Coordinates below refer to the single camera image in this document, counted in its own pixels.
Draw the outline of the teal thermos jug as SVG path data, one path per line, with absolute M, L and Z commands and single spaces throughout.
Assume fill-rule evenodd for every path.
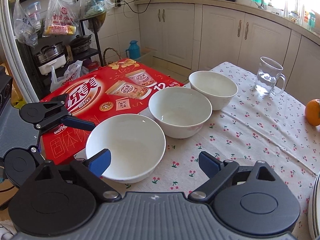
M 126 56 L 128 58 L 133 59 L 133 60 L 140 58 L 140 47 L 137 43 L 138 43 L 138 41 L 136 41 L 136 40 L 130 41 L 130 46 L 125 51 Z

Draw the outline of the black storage shelf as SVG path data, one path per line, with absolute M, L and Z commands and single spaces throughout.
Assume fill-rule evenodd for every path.
M 31 0 L 20 0 L 22 2 L 31 2 Z M 80 20 L 80 22 L 76 22 L 79 24 L 79 26 L 76 28 L 76 34 L 85 34 L 84 29 L 84 22 L 85 20 Z M 73 36 L 50 36 L 50 37 L 42 37 L 41 35 L 38 38 L 38 45 L 35 49 L 31 48 L 30 46 L 27 46 L 25 44 L 21 44 L 20 42 L 17 42 L 17 48 L 20 54 L 20 58 L 23 63 L 23 67 L 20 68 L 21 71 L 25 70 L 27 78 L 30 81 L 31 88 L 26 88 L 27 92 L 30 92 L 31 100 L 32 102 L 35 102 L 36 100 L 41 100 L 45 96 L 49 95 L 49 87 L 51 84 L 51 67 L 49 68 L 49 73 L 42 75 L 40 73 L 40 63 L 38 63 L 38 59 L 36 59 L 36 54 L 40 51 L 41 48 L 53 45 L 56 43 L 62 42 L 63 45 L 63 55 L 66 58 L 67 55 L 67 45 L 71 42 L 72 38 L 75 38 L 75 35 Z M 62 76 L 64 71 L 67 69 L 67 67 L 73 63 L 75 60 L 86 60 L 89 59 L 92 56 L 99 55 L 100 63 L 103 63 L 102 60 L 102 54 L 100 49 L 100 44 L 98 42 L 98 49 L 89 48 L 85 52 L 78 53 L 74 56 L 74 60 L 67 60 L 67 63 L 65 63 L 62 67 L 58 68 L 56 71 L 56 74 L 58 77 Z

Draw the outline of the white kitchen cabinets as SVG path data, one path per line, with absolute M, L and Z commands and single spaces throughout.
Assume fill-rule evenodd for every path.
M 154 65 L 187 76 L 223 62 L 256 73 L 262 56 L 283 67 L 285 90 L 319 97 L 319 36 L 270 12 L 214 0 L 138 1 L 140 41 Z

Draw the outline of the glass water mug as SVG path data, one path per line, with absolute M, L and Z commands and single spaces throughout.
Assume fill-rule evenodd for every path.
M 254 88 L 260 95 L 281 95 L 286 86 L 286 77 L 283 74 L 283 66 L 269 57 L 262 56 L 254 83 Z M 276 84 L 282 79 L 283 86 L 276 92 Z

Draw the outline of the white fruit plate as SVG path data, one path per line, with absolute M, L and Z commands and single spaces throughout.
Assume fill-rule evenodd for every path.
M 309 208 L 308 208 L 308 226 L 312 239 L 319 239 L 320 234 L 320 187 L 319 187 L 319 173 L 317 174 L 313 191 L 310 194 Z

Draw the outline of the plastic bag with snacks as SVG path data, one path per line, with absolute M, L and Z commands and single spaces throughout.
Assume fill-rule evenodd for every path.
M 62 0 L 49 0 L 42 36 L 74 35 L 75 33 L 75 14 L 69 3 Z

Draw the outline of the red drink carton box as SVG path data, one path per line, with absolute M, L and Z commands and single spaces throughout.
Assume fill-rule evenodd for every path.
M 66 108 L 73 116 L 98 125 L 119 114 L 138 114 L 150 97 L 182 83 L 132 59 L 123 59 L 90 72 L 56 89 L 43 101 L 67 94 Z M 67 164 L 85 150 L 90 132 L 59 125 L 42 136 L 44 153 L 55 164 Z

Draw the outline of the cherry print tablecloth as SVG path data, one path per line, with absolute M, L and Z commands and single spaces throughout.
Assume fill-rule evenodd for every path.
M 311 239 L 308 207 L 319 173 L 319 129 L 306 121 L 304 105 L 290 94 L 261 96 L 255 75 L 225 62 L 213 69 L 233 80 L 238 93 L 220 111 L 214 111 L 203 128 L 187 139 L 167 138 L 167 149 L 154 172 L 141 182 L 109 181 L 118 192 L 183 192 L 189 194 L 207 181 L 198 165 L 206 151 L 219 160 L 242 166 L 266 161 L 300 203 L 293 231 L 298 239 Z

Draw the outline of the wicker basket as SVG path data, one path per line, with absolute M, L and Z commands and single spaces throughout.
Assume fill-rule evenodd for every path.
M 112 47 L 108 47 L 103 51 L 103 63 L 105 66 L 122 58 L 121 53 Z

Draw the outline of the white bowl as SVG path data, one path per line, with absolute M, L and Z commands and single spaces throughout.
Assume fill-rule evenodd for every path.
M 120 114 L 93 129 L 85 153 L 89 159 L 105 148 L 110 150 L 111 163 L 102 176 L 132 184 L 152 174 L 166 146 L 163 130 L 152 119 L 139 114 Z
M 211 71 L 193 72 L 188 77 L 192 89 L 202 93 L 213 111 L 226 107 L 238 93 L 237 85 L 228 77 Z
M 149 111 L 166 136 L 186 139 L 198 133 L 212 115 L 212 104 L 200 92 L 168 87 L 152 95 Z

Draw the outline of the orange with leaf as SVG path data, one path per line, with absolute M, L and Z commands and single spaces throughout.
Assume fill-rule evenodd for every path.
M 309 101 L 305 106 L 305 117 L 311 126 L 319 126 L 320 124 L 320 104 L 319 99 Z

